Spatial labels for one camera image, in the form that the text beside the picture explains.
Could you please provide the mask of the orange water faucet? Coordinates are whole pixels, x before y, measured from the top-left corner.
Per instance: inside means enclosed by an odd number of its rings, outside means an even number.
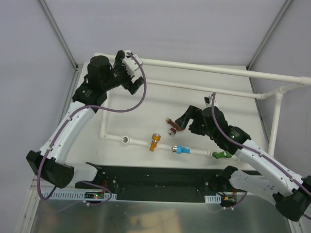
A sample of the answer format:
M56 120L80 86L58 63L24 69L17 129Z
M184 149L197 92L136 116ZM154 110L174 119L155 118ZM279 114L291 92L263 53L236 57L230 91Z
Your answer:
M161 136L159 134L154 133L152 135L152 141L151 141L149 151L154 151L157 148L157 144L160 141L160 139L161 139Z

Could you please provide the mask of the left aluminium frame post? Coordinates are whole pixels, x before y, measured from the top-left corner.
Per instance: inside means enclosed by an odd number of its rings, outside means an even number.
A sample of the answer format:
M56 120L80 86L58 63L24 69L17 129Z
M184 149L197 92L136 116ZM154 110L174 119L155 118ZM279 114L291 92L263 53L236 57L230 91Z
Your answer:
M74 70L78 69L78 63L76 62L74 56L72 55L72 52L70 51L70 48L52 14L52 11L50 10L47 2L45 0L37 0L36 1L38 6L40 7L41 11L43 12L43 15L45 16L55 38L57 39L61 49L65 53L66 58L68 59L69 63L71 64L72 68Z

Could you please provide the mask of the aluminium frame post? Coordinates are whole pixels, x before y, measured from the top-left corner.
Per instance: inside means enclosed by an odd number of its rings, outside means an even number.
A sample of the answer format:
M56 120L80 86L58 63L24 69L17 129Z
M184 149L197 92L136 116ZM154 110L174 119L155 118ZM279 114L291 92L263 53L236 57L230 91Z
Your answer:
M47 2L45 0L37 0L36 1L38 6L40 7L41 11L43 12L43 15L45 16L55 38L57 39L61 49L65 53L66 58L68 59L69 63L71 64L72 68L74 70L78 69L78 63L76 62L74 56L72 55L72 52L70 51L70 48L52 14L52 11L50 10Z
M279 24L281 23L282 19L287 14L289 8L294 3L294 0L284 0L279 11L277 12L276 16L274 17L272 23L270 24L268 30L266 31L264 37L262 38L260 44L258 45L255 53L253 54L250 62L246 66L246 70L251 70L253 66L256 64L257 60L260 58L262 52L264 51L265 47L268 45L269 41L271 40L272 36L274 35L275 30L278 28Z

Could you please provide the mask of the white PVC pipe frame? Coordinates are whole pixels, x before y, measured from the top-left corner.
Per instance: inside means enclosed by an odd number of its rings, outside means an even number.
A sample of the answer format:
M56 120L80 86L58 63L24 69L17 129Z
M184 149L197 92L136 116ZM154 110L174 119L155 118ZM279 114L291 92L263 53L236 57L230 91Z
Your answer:
M139 108L128 113L99 111L87 127L89 132L89 162L116 166L158 167L221 167L245 166L232 157L215 159L218 146L207 136L189 130L169 136L166 119L179 118L190 105L203 109L204 97L216 93L216 100L229 124L247 132L264 149L268 148L259 120L256 101L274 100L276 94L287 97L295 89L305 87L296 83L280 84L268 94L254 94L247 77L209 73L171 67L144 65L147 87L134 96L121 88L110 91L104 105L124 109L145 95ZM154 151L149 151L152 135L161 136ZM190 154L172 153L172 146L190 149Z

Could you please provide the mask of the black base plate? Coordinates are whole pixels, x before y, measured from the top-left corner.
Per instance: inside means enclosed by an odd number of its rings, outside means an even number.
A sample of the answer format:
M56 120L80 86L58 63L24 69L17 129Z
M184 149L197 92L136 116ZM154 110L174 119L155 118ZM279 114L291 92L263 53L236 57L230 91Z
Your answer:
M222 169L98 166L90 184L75 188L94 189L104 185L118 200L202 203L205 196L233 192Z

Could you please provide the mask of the green water faucet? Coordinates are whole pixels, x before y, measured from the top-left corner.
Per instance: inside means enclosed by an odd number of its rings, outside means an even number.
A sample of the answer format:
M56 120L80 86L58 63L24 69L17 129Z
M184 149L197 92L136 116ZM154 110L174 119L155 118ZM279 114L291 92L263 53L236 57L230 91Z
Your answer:
M222 158L229 159L232 158L233 155L228 151L222 151L222 152L213 152L212 157L215 159L222 159Z

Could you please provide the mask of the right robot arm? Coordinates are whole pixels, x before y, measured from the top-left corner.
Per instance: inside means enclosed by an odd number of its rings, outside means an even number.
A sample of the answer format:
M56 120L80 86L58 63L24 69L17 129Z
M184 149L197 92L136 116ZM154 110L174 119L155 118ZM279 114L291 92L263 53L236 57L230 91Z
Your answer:
M245 190L270 202L287 219L299 221L311 204L311 178L289 170L260 149L259 145L239 127L229 125L216 106L199 109L189 106L175 124L191 133L208 136L222 150L242 159L264 179L248 178L246 173L227 167L229 175L219 179L223 191Z

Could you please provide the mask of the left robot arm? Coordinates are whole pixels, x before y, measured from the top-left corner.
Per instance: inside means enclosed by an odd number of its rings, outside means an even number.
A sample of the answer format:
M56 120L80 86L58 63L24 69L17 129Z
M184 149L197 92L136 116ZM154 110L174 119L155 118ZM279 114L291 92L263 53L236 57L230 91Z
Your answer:
M96 55L87 65L87 74L75 90L72 102L61 123L50 139L38 150L29 151L26 160L37 176L57 188L65 188L71 182L86 181L93 189L99 188L103 178L97 168L89 164L68 164L69 151L86 123L103 107L110 90L122 86L131 95L141 86L146 87L143 74L135 78L135 72L142 69L141 59L130 51L118 51L115 62L110 63L104 55Z

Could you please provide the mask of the right aluminium frame post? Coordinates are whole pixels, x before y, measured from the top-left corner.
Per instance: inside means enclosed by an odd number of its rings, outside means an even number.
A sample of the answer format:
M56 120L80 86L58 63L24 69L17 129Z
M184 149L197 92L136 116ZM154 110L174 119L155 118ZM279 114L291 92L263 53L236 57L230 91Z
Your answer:
M281 23L282 19L287 14L289 8L294 3L294 0L284 0L279 11L277 12L276 16L274 17L272 23L270 24L268 30L266 31L264 37L262 38L260 44L258 45L255 53L253 54L250 62L246 66L246 70L251 70L253 66L256 64L257 60L260 58L262 52L264 51L265 47L268 45L269 41L271 40L272 36L274 35L275 30L278 28L279 24Z

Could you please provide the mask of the blue water faucet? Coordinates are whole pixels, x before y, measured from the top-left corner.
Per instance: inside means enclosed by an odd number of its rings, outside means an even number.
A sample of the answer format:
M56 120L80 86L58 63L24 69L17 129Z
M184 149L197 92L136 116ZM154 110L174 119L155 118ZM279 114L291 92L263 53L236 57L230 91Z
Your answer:
M176 153L176 154L190 154L190 149L177 145L177 146L172 146L172 153Z

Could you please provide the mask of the brown water faucet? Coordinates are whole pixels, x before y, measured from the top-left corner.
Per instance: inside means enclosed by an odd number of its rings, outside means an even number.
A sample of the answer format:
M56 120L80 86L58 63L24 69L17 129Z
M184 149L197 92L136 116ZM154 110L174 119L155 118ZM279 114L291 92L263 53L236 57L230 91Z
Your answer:
M181 132L184 130L184 128L181 128L180 126L178 126L170 118L166 119L166 122L171 126L170 129L168 130L169 136L175 136L177 132Z

